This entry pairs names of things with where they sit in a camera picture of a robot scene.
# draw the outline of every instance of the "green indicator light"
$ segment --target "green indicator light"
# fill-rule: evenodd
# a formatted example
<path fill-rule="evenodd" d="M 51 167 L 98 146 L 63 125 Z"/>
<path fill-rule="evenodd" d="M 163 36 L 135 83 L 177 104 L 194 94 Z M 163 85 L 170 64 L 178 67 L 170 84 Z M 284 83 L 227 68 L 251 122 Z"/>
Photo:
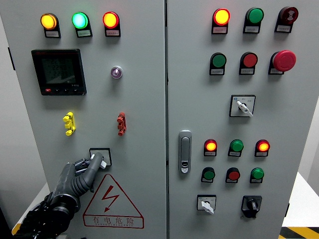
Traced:
<path fill-rule="evenodd" d="M 235 152 L 240 152 L 244 148 L 243 141 L 236 139 L 230 143 L 230 148 Z"/>
<path fill-rule="evenodd" d="M 260 8 L 253 8 L 249 11 L 247 18 L 251 23 L 257 24 L 264 18 L 264 12 Z"/>
<path fill-rule="evenodd" d="M 226 57 L 224 55 L 216 55 L 213 58 L 213 65 L 215 67 L 222 67 L 226 64 Z"/>
<path fill-rule="evenodd" d="M 82 12 L 77 12 L 72 17 L 72 23 L 77 29 L 84 29 L 88 25 L 88 17 Z"/>
<path fill-rule="evenodd" d="M 212 171 L 207 171 L 207 172 L 204 173 L 204 177 L 207 180 L 212 180 L 215 177 L 215 173 L 212 172 Z"/>
<path fill-rule="evenodd" d="M 254 168 L 251 171 L 251 176 L 255 179 L 262 179 L 265 176 L 265 173 L 261 168 Z"/>

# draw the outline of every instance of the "digital power meter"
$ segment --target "digital power meter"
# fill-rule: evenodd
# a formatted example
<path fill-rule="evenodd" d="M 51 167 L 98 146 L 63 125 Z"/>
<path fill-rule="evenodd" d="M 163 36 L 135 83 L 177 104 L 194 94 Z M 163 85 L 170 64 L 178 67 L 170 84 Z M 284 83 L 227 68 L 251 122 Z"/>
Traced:
<path fill-rule="evenodd" d="M 31 53 L 42 95 L 86 94 L 79 49 L 33 50 Z"/>

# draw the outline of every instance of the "white switch handle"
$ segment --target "white switch handle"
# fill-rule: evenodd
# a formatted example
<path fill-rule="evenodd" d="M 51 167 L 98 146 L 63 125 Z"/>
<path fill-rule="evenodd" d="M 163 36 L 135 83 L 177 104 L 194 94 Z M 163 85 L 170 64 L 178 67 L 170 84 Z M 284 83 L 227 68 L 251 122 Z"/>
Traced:
<path fill-rule="evenodd" d="M 237 101 L 237 104 L 239 106 L 239 109 L 244 112 L 245 114 L 247 114 L 249 117 L 252 117 L 253 114 L 250 112 L 250 110 L 247 108 L 247 106 L 245 106 L 244 104 L 242 104 L 240 101 Z"/>
<path fill-rule="evenodd" d="M 205 211 L 207 211 L 208 213 L 214 215 L 214 209 L 210 206 L 209 203 L 206 203 L 206 202 L 201 202 L 201 206 L 203 207 L 203 209 Z"/>

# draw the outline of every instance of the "yellow terminal connector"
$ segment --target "yellow terminal connector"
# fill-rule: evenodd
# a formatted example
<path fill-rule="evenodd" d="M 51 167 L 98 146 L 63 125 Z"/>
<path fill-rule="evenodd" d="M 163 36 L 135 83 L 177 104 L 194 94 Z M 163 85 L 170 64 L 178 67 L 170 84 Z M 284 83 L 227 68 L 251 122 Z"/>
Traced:
<path fill-rule="evenodd" d="M 63 121 L 65 122 L 64 127 L 68 129 L 67 132 L 65 132 L 65 134 L 66 136 L 70 136 L 74 133 L 76 129 L 74 114 L 72 112 L 67 113 L 65 117 L 63 117 Z"/>

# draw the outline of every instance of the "illuminated green light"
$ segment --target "illuminated green light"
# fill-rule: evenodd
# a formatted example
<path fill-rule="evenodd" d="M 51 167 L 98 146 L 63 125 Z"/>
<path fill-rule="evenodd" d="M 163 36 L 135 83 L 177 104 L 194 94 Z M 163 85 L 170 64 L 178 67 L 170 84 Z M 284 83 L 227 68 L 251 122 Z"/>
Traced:
<path fill-rule="evenodd" d="M 88 25 L 88 17 L 82 12 L 73 14 L 72 23 L 77 29 L 84 29 Z"/>

